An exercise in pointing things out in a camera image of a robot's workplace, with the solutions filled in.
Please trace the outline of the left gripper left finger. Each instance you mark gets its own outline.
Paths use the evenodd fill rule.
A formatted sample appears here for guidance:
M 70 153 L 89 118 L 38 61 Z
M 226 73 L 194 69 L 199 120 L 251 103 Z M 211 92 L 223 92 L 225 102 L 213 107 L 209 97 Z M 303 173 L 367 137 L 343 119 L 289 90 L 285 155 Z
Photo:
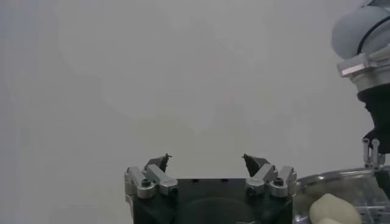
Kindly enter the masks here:
M 124 172 L 124 188 L 126 200 L 133 197 L 150 199 L 156 194 L 175 197 L 179 191 L 179 182 L 165 173 L 171 155 L 150 159 L 140 169 L 137 166 L 128 167 Z

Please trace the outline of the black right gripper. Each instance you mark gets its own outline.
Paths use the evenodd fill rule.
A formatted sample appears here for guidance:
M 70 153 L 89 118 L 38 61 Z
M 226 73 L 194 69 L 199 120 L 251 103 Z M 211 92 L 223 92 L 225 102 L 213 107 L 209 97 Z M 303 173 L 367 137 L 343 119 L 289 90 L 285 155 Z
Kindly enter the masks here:
M 389 85 L 379 85 L 360 91 L 358 99 L 365 103 L 374 128 L 362 139 L 365 168 L 374 170 L 378 187 L 389 198 L 389 166 L 385 166 L 389 153 Z

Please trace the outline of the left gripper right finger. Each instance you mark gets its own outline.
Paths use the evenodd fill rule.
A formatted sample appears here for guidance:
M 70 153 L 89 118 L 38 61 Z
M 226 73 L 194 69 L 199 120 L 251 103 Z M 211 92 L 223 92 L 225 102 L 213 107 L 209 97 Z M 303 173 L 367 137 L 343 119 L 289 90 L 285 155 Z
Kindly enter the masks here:
M 265 158 L 244 154 L 249 177 L 245 180 L 246 194 L 257 197 L 269 191 L 276 198 L 293 197 L 297 193 L 297 173 L 291 166 L 283 166 L 281 170 Z

